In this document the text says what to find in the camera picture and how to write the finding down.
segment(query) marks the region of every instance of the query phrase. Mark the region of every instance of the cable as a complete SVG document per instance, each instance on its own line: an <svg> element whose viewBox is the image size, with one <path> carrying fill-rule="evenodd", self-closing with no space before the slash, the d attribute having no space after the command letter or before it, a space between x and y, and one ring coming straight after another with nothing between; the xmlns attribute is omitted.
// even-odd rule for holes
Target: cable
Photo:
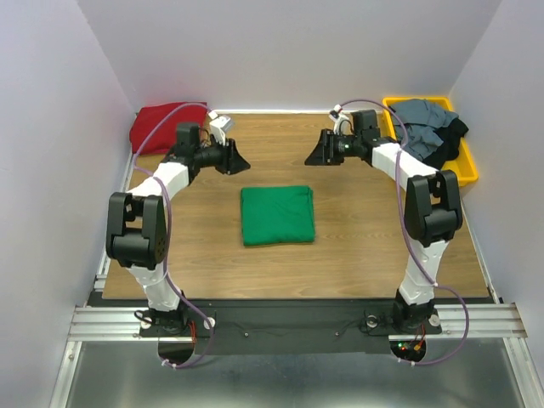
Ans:
<svg viewBox="0 0 544 408"><path fill-rule="evenodd" d="M200 141L201 147L211 146L212 145L212 140L210 139L211 138L210 132L204 127L199 127L199 130L200 130L200 132L205 132L206 133L206 138Z"/></svg>
<svg viewBox="0 0 544 408"><path fill-rule="evenodd" d="M208 350L210 349L210 347L212 347L212 344L213 344L213 338L215 336L215 328L212 325L211 321L207 318L207 316L184 296L184 294L173 283L172 278L170 277L170 273L168 271L168 252L170 250L170 238L172 237L172 203L170 202L170 197L168 196L168 191L167 191L167 188L164 185L164 183L159 178L154 177L153 172L151 172L151 171L149 171L149 170L147 170L145 168L136 166L136 160L138 159L139 155L144 150L145 145L147 145L147 143L153 138L153 136L155 135L155 132L170 117L172 117L176 112L181 111L183 108L186 108L187 106L200 106L200 107L206 109L207 112L210 111L210 109L206 105L199 104L198 102L187 102L187 103L181 104L179 106L176 106L170 113L168 113L166 116L164 116L162 118L162 120L156 124L156 126L153 128L153 130L151 130L150 134L148 134L145 137L144 141L142 142L142 145L136 151L136 154L134 155L134 159L133 159L134 169L135 170L138 170L138 171L140 171L142 173L147 174L148 176L152 177L159 184L159 186L161 187L162 196L164 197L164 201L165 201L166 206L167 206L167 248L166 248L166 253L167 254L164 257L164 261L162 263L163 264L163 271L164 271L164 279L166 279L168 285L176 293L179 300L181 300L183 303L185 303L185 305L187 305L187 307L189 307L197 315L199 315L207 323L207 326L210 328L210 339L209 339L209 341L207 343L207 346L204 348L204 351L202 351L202 354L200 354L196 359L194 359L194 360L192 360L190 362L179 364L179 365L173 364L168 360L161 359L162 364L164 366L171 367L174 370L182 369L182 368L190 368L190 367L196 365L200 360L202 360L206 356Z"/></svg>
<svg viewBox="0 0 544 408"><path fill-rule="evenodd" d="M425 325L422 323L416 330L416 336L414 337L414 339L410 342L410 345L412 345L413 343L417 342L417 338L419 337L419 331L421 330L422 332L422 338L419 340L419 343L417 344L417 346L421 347L421 345L423 344L423 341L425 340Z"/></svg>
<svg viewBox="0 0 544 408"><path fill-rule="evenodd" d="M144 317L144 311L143 310L136 310L134 312L134 317L138 319L139 321L142 321L144 323L147 323L148 325L153 325L153 321L151 319L146 319Z"/></svg>
<svg viewBox="0 0 544 408"><path fill-rule="evenodd" d="M349 130L351 131L351 134L354 134L354 125L348 120L348 119L342 119L340 123L338 124L338 132L340 133L340 136L342 135L342 124L344 122L349 123Z"/></svg>
<svg viewBox="0 0 544 408"><path fill-rule="evenodd" d="M193 345L196 344L196 324L195 321L190 321L187 326L189 326L190 329L190 340L193 343Z"/></svg>
<svg viewBox="0 0 544 408"><path fill-rule="evenodd" d="M447 355L445 355L443 357L440 357L440 358L438 358L436 360L431 360L431 361L419 361L419 362L416 363L415 361L402 360L402 361L406 361L406 362L412 364L413 366L431 366L431 365L434 365L434 364L438 364L438 363L441 363L442 361L446 361L450 357L454 356L462 348L462 346L465 344L465 342L467 341L468 328L470 326L470 317L468 316L468 308L467 308L467 305L465 304L465 301L461 297L461 295L455 289L453 289L452 287L449 287L449 286L439 285L438 282L436 282L433 278L431 278L431 276L425 270L425 267L422 265L422 263L419 261L419 259L417 259L417 256L416 256L416 254L414 252L414 249L411 247L410 239L409 239L409 236L408 236L408 231L406 229L406 224L405 224L405 217L404 217L405 210L404 210L404 208L402 206L402 191L401 191L401 188L400 188L400 155L403 153L404 148L407 146L408 138L409 138L408 137L408 131L406 130L405 124L400 120L398 115L392 109L390 109L386 105L381 104L380 102L377 102L377 101L372 100L372 99L351 99L351 100L347 100L344 103L340 104L340 106L344 107L345 105L351 104L351 103L354 103L354 102L366 102L366 103L369 103L369 104L374 104L374 105L380 106L382 109L389 112L391 114L391 116L394 117L397 120L400 127L402 128L402 133L403 133L404 137L402 138L402 142L400 144L400 150L397 153L397 160L395 162L395 167L394 167L394 178L395 178L395 184L396 184L396 187L397 187L397 207L399 208L400 229L402 230L402 236L403 236L403 238L405 240L406 248L408 249L408 252L410 253L411 258L414 260L414 263L417 265L419 270L422 272L423 276L425 276L425 279L427 279L428 283L430 285L435 286L437 289L446 290L446 291L452 293L459 300L459 303L461 304L462 309L465 312L465 331L462 334L461 341L459 342L459 344L457 344L457 346L453 349L453 351L451 351L449 354L447 354Z"/></svg>

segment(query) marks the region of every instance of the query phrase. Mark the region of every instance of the red cloth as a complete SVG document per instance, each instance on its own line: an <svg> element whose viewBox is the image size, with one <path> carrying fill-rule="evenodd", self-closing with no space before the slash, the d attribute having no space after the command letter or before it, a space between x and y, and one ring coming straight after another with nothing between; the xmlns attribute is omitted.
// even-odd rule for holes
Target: red cloth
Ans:
<svg viewBox="0 0 544 408"><path fill-rule="evenodd" d="M142 108L130 129L129 138L130 143L133 145L133 153L136 153L144 142L144 139L150 134L157 123L164 119L174 108L183 103L176 102ZM180 109L156 130L155 135L147 142L141 154L154 155L168 152L176 142L176 125L181 122L195 122L203 126L206 120L206 113L206 109L201 106L187 106Z"/></svg>

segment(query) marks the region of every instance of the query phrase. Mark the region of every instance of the screw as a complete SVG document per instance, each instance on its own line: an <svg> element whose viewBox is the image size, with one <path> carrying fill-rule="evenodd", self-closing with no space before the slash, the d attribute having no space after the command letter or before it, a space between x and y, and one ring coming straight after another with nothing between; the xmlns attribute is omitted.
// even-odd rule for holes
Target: screw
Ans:
<svg viewBox="0 0 544 408"><path fill-rule="evenodd" d="M431 326L440 326L440 318L436 314L431 314L431 317L428 318L428 322Z"/></svg>
<svg viewBox="0 0 544 408"><path fill-rule="evenodd" d="M377 318L375 315L371 314L366 318L366 325L369 326L371 329L374 329L377 327Z"/></svg>
<svg viewBox="0 0 544 408"><path fill-rule="evenodd" d="M210 324L212 325L212 327L215 327L215 319L213 317L208 317L207 320L204 320L204 328L206 330L210 330L210 325L207 324L207 322L210 322Z"/></svg>

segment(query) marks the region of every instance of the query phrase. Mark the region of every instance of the white cable clip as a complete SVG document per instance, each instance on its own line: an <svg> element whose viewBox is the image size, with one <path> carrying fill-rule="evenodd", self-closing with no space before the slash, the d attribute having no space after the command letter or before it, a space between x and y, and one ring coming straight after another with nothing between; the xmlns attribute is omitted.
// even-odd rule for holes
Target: white cable clip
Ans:
<svg viewBox="0 0 544 408"><path fill-rule="evenodd" d="M210 110L207 115L211 120L219 117L219 114L215 110Z"/></svg>
<svg viewBox="0 0 544 408"><path fill-rule="evenodd" d="M346 115L340 112L342 112L342 106L340 105L335 105L329 112L329 117L334 122L334 128L332 131L335 134L347 134L350 128L350 121Z"/></svg>

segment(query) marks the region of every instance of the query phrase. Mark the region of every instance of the metal floor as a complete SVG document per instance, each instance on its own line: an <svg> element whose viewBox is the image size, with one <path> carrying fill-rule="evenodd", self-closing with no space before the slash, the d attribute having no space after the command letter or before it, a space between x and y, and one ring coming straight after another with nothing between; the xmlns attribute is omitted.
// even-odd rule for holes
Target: metal floor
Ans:
<svg viewBox="0 0 544 408"><path fill-rule="evenodd" d="M426 359L458 339L429 339ZM412 368L362 353L211 356L187 371L162 367L155 343L84 343L68 405L131 407L525 406L501 338L467 341L443 364Z"/></svg>

